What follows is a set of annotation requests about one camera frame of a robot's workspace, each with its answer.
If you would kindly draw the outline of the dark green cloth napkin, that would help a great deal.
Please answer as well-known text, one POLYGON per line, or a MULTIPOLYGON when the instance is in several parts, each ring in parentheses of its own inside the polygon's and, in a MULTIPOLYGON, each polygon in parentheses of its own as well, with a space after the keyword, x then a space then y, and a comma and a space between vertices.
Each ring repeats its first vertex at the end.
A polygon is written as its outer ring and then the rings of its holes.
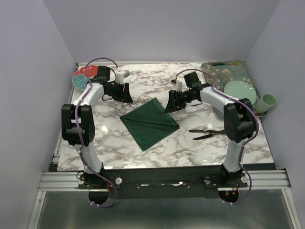
POLYGON ((180 126, 157 98, 120 117, 121 121, 142 151, 154 146, 177 131, 180 126))

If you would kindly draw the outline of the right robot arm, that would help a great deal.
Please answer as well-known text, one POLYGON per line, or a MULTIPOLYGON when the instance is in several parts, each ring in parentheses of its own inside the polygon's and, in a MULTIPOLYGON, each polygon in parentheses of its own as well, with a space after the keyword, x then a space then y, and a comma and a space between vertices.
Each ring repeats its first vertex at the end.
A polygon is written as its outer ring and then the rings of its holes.
POLYGON ((201 83, 197 73, 191 72, 184 76, 186 86, 182 91, 180 82, 175 89, 168 92, 165 113, 183 110, 187 103, 198 100, 208 103, 224 115, 224 133, 228 137, 226 158, 221 165, 220 183, 230 187, 243 173, 242 159, 244 146, 258 135, 259 124, 249 99, 236 99, 216 89, 209 83, 201 83))

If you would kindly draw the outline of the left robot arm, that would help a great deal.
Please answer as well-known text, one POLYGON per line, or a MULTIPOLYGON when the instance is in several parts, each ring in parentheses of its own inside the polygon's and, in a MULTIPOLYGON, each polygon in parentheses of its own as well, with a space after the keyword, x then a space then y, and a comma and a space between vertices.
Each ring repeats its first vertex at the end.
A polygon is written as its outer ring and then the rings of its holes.
POLYGON ((94 188, 102 188, 106 177, 101 174, 103 163, 97 156, 93 140, 95 138, 95 124, 93 108, 104 95, 121 103, 132 104, 129 84, 125 78, 130 75, 128 70, 115 71, 116 79, 110 81, 112 69, 98 66, 97 75, 90 78, 81 96, 71 104, 64 104, 61 108, 61 134, 63 140, 73 146, 79 153, 84 165, 84 172, 91 174, 89 183, 94 188))

